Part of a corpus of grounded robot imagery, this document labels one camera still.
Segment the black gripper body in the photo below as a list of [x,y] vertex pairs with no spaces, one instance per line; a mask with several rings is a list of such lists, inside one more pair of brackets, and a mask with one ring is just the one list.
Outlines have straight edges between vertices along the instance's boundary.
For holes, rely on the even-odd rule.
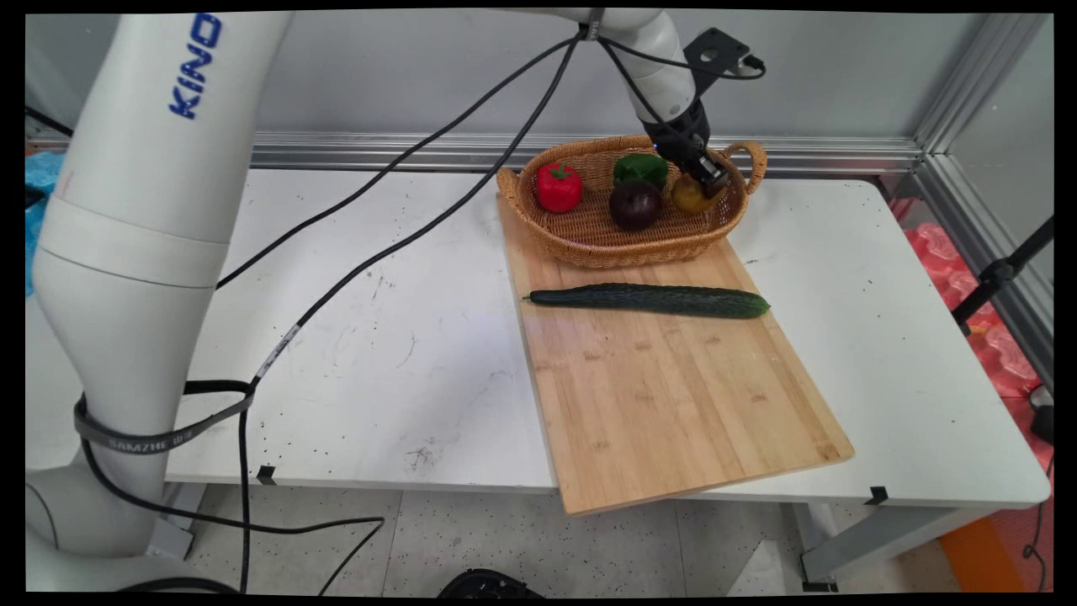
[[679,169],[714,169],[707,151],[711,130],[703,101],[693,101],[675,119],[663,123],[642,119],[642,124],[651,143],[668,163]]

